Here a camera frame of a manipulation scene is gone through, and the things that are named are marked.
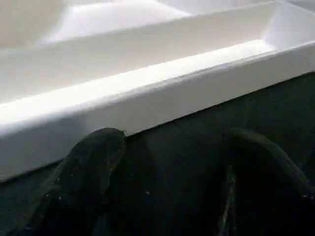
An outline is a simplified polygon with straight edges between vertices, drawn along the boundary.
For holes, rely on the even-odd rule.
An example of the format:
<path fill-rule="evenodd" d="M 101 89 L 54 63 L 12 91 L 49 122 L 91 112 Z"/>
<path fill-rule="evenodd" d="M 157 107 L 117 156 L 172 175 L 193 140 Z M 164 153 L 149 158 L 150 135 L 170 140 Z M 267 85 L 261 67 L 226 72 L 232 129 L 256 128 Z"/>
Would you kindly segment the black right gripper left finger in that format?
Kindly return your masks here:
<path fill-rule="evenodd" d="M 126 136 L 102 128 L 80 140 L 34 193 L 16 236 L 87 236 L 98 218 Z"/>

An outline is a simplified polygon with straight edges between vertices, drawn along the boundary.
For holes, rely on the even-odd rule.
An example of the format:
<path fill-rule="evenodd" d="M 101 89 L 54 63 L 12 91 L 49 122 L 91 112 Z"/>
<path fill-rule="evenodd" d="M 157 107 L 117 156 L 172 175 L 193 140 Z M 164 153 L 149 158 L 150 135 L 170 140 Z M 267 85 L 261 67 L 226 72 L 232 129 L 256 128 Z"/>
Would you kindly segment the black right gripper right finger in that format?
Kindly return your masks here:
<path fill-rule="evenodd" d="M 235 176 L 239 236 L 313 236 L 315 186 L 266 136 L 234 128 L 223 134 Z"/>

